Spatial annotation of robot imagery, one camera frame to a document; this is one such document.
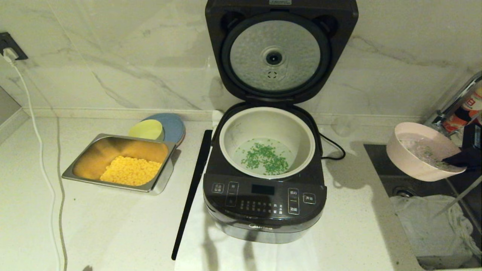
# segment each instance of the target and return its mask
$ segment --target pink bowl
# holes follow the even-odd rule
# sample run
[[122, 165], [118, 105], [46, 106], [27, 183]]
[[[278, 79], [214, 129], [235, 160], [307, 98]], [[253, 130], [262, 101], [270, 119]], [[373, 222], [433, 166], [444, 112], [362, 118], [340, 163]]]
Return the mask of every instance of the pink bowl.
[[438, 181], [465, 171], [466, 168], [454, 167], [446, 171], [422, 161], [412, 154], [401, 142], [412, 137], [413, 140], [428, 142], [437, 160], [450, 157], [460, 152], [460, 149], [447, 137], [427, 126], [402, 122], [395, 127], [393, 135], [387, 144], [387, 154], [390, 160], [407, 175], [426, 182]]

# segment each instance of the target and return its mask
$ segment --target digital display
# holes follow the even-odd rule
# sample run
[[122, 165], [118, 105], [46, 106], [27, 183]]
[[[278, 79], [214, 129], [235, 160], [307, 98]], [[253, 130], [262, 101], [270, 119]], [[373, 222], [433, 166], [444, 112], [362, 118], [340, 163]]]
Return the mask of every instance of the digital display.
[[274, 186], [253, 184], [251, 186], [251, 193], [263, 194], [263, 195], [274, 195]]

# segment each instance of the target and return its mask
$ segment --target countertop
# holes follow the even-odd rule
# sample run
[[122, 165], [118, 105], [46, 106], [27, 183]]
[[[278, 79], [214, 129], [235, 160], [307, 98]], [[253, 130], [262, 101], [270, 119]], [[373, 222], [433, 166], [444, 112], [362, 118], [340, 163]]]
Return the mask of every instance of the countertop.
[[[61, 205], [59, 177], [99, 133], [126, 135], [137, 120], [38, 118], [45, 168]], [[67, 270], [174, 270], [174, 246], [203, 132], [210, 122], [185, 122], [186, 138], [174, 171], [157, 196], [63, 179], [62, 231]], [[338, 136], [320, 131], [347, 151], [341, 161], [323, 161], [326, 206], [310, 230], [323, 239], [317, 248], [323, 270], [422, 270], [388, 196], [363, 148], [385, 144], [392, 127], [360, 126]], [[338, 155], [322, 141], [324, 155]], [[0, 145], [0, 262], [5, 270], [54, 270], [49, 236], [51, 196], [39, 166], [39, 145], [28, 120]], [[54, 224], [58, 236], [58, 223]]]

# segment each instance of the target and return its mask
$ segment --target bowl of water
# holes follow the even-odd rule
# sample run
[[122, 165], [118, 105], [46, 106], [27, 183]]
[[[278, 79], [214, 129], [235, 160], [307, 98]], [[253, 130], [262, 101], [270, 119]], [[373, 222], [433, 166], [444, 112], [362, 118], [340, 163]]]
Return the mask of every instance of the bowl of water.
[[315, 137], [308, 125], [290, 112], [271, 107], [233, 115], [223, 125], [219, 142], [233, 167], [264, 179], [300, 172], [315, 153]]
[[402, 122], [387, 144], [390, 160], [407, 175], [422, 181], [438, 181], [465, 171], [442, 160], [461, 150], [443, 134], [427, 126]]

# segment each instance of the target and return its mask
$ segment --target wall outlet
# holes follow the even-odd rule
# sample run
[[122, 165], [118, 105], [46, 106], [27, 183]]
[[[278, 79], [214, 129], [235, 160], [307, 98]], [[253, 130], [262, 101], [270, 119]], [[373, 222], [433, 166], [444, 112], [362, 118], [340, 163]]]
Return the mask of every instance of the wall outlet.
[[20, 49], [20, 46], [13, 40], [8, 32], [0, 33], [0, 53], [3, 55], [3, 49], [12, 48], [18, 55], [16, 60], [28, 59], [28, 56]]

